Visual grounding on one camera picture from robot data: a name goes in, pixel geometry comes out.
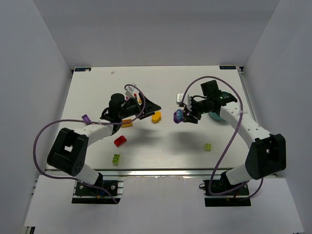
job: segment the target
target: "red block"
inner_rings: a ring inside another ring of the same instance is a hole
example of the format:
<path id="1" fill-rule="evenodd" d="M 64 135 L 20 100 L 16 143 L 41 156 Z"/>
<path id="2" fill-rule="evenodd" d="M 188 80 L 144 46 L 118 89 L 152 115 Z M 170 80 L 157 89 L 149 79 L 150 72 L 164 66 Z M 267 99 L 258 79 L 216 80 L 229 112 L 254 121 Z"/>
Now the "red block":
<path id="1" fill-rule="evenodd" d="M 124 136 L 120 136 L 118 137 L 116 140 L 114 140 L 114 144 L 119 147 L 120 145 L 122 145 L 123 143 L 125 143 L 127 141 L 127 139 Z"/>

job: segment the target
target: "gray wall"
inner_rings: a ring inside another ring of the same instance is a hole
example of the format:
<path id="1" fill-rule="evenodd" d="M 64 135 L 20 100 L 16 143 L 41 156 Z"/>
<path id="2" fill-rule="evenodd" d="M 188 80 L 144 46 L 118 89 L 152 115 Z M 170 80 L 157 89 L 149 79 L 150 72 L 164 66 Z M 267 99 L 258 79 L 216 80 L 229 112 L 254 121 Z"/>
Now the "gray wall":
<path id="1" fill-rule="evenodd" d="M 33 140 L 60 117 L 71 74 L 32 0 L 1 1 L 0 32 L 0 232 L 17 234 L 38 176 Z M 54 130 L 39 143 L 42 166 Z"/>
<path id="2" fill-rule="evenodd" d="M 34 0 L 71 68 L 245 65 L 279 0 Z"/>
<path id="3" fill-rule="evenodd" d="M 245 67 L 259 122 L 287 141 L 283 173 L 312 234 L 312 2 L 281 0 Z"/>

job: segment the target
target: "orange object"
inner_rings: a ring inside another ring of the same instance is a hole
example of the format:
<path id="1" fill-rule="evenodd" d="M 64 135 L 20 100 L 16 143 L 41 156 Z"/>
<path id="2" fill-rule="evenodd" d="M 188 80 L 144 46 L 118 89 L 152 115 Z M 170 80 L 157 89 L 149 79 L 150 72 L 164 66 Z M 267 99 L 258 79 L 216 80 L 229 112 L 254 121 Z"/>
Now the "orange object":
<path id="1" fill-rule="evenodd" d="M 158 123 L 161 120 L 161 112 L 156 111 L 154 115 L 152 115 L 152 122 Z"/>
<path id="2" fill-rule="evenodd" d="M 122 123 L 126 123 L 126 122 L 130 122 L 132 119 L 125 119 L 122 121 Z M 127 124 L 122 124 L 122 128 L 128 128 L 128 127 L 132 127 L 133 123 L 127 123 Z"/>

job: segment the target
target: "green block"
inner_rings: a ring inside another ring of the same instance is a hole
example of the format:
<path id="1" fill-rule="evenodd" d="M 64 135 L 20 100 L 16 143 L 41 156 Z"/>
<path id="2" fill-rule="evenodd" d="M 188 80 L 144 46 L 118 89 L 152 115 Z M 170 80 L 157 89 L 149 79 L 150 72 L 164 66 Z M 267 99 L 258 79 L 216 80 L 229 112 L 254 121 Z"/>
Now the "green block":
<path id="1" fill-rule="evenodd" d="M 205 144 L 205 151 L 211 151 L 211 144 Z"/>
<path id="2" fill-rule="evenodd" d="M 119 164 L 120 163 L 120 155 L 114 155 L 112 163 L 113 164 Z"/>

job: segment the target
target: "table surface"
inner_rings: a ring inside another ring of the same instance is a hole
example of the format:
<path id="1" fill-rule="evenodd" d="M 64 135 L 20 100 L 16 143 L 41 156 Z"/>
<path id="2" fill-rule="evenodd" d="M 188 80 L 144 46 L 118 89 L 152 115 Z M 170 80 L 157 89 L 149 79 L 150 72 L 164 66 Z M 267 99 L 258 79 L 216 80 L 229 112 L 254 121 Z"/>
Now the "table surface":
<path id="1" fill-rule="evenodd" d="M 39 176 L 25 226 L 35 234 L 303 232 L 285 179 L 264 179 L 250 207 L 205 207 L 200 178 L 128 177 L 118 205 L 72 204 L 74 181 Z M 250 181 L 252 193 L 259 181 Z"/>
<path id="2" fill-rule="evenodd" d="M 81 119 L 87 114 L 98 120 L 114 93 L 124 94 L 124 85 L 135 83 L 144 95 L 160 105 L 161 121 L 153 124 L 151 117 L 137 120 L 133 127 L 122 128 L 88 147 L 86 163 L 94 169 L 199 169 L 213 168 L 227 145 L 234 129 L 227 123 L 212 120 L 208 114 L 199 124 L 174 124 L 173 112 L 178 109 L 176 94 L 201 76 L 216 76 L 232 85 L 241 96 L 244 110 L 249 112 L 247 100 L 237 70 L 220 70 L 219 66 L 149 66 L 149 67 L 93 67 L 89 72 L 74 72 L 62 119 Z M 189 94 L 201 95 L 195 83 Z M 222 91 L 233 93 L 218 81 Z M 59 128 L 78 128 L 83 123 L 61 123 Z M 114 140 L 124 135 L 127 142 L 117 148 Z M 210 143 L 212 150 L 204 151 Z M 220 168 L 242 164 L 248 147 L 237 135 Z M 114 154 L 121 155 L 118 166 L 113 165 Z"/>

